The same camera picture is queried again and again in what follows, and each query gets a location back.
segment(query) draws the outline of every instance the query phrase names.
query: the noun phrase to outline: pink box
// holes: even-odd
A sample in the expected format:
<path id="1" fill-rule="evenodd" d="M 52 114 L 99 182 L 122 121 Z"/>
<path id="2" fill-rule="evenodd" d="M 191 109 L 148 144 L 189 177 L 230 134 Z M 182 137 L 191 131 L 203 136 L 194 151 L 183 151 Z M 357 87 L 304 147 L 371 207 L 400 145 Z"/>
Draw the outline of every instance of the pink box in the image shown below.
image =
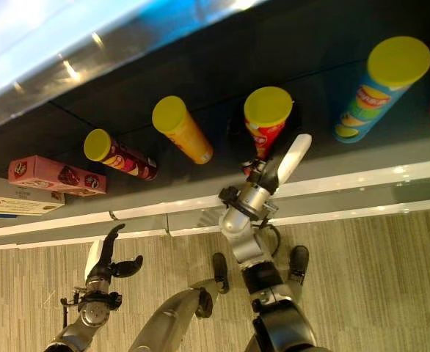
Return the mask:
<path id="1" fill-rule="evenodd" d="M 83 197 L 106 193 L 106 176 L 38 155 L 11 161 L 8 180 L 13 185 L 42 188 Z"/>

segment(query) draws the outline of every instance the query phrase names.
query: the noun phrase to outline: red chip can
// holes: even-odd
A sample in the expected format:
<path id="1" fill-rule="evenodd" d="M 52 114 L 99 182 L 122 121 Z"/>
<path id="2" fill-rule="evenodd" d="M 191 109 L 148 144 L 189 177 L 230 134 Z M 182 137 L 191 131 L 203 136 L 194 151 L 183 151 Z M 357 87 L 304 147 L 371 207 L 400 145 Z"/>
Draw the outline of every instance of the red chip can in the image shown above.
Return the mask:
<path id="1" fill-rule="evenodd" d="M 128 149 L 100 128 L 91 131 L 86 137 L 84 154 L 90 160 L 99 161 L 145 181 L 155 178 L 158 171 L 155 161 L 136 150 Z"/>
<path id="2" fill-rule="evenodd" d="M 251 133 L 257 157 L 265 159 L 285 127 L 293 107 L 291 96 L 279 87 L 263 87 L 252 92 L 244 103 L 244 122 Z"/>

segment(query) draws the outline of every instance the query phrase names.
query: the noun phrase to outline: pringles can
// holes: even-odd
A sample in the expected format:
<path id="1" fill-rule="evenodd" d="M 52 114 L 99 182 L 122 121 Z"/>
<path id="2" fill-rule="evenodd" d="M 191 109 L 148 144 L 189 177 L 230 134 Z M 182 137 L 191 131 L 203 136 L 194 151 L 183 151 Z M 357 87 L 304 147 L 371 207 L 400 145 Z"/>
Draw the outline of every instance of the pringles can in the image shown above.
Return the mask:
<path id="1" fill-rule="evenodd" d="M 258 158 L 265 159 L 269 155 L 293 105 L 291 96 L 279 87 L 262 87 L 247 97 L 244 123 L 254 139 Z"/>
<path id="2" fill-rule="evenodd" d="M 128 149 L 100 128 L 91 131 L 84 140 L 84 154 L 90 160 L 99 161 L 145 181 L 155 178 L 158 171 L 155 161 L 136 150 Z"/>
<path id="3" fill-rule="evenodd" d="M 334 137 L 343 143 L 361 140 L 396 101 L 430 67 L 430 50 L 413 37 L 391 37 L 368 56 L 362 77 L 347 109 L 334 126 Z"/>
<path id="4" fill-rule="evenodd" d="M 159 132 L 196 164 L 205 164 L 212 158 L 213 147 L 179 97 L 170 95 L 161 99 L 153 110 L 152 121 Z"/>

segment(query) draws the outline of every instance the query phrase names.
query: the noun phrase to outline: cookie box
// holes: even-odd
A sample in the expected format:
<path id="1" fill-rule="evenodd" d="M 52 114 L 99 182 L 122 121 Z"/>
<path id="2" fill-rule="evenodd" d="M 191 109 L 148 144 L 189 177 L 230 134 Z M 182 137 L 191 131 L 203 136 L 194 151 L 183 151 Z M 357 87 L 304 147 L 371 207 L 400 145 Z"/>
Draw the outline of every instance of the cookie box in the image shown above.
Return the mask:
<path id="1" fill-rule="evenodd" d="M 0 178 L 0 214 L 43 215 L 64 204 L 60 192 L 13 186 Z"/>
<path id="2" fill-rule="evenodd" d="M 82 197 L 106 193 L 106 176 L 38 155 L 11 161 L 8 180 L 13 185 L 42 188 Z"/>

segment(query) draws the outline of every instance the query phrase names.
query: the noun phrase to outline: lay's stax can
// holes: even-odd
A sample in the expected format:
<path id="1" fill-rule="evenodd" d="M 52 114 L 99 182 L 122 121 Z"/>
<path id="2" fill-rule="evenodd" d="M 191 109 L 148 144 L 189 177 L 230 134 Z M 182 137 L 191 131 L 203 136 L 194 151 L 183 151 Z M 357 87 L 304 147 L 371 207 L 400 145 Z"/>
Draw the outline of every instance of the lay's stax can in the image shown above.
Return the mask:
<path id="1" fill-rule="evenodd" d="M 413 37 L 391 37 L 370 53 L 367 73 L 355 96 L 335 123 L 339 142 L 361 140 L 396 101 L 430 67 L 430 50 Z"/>

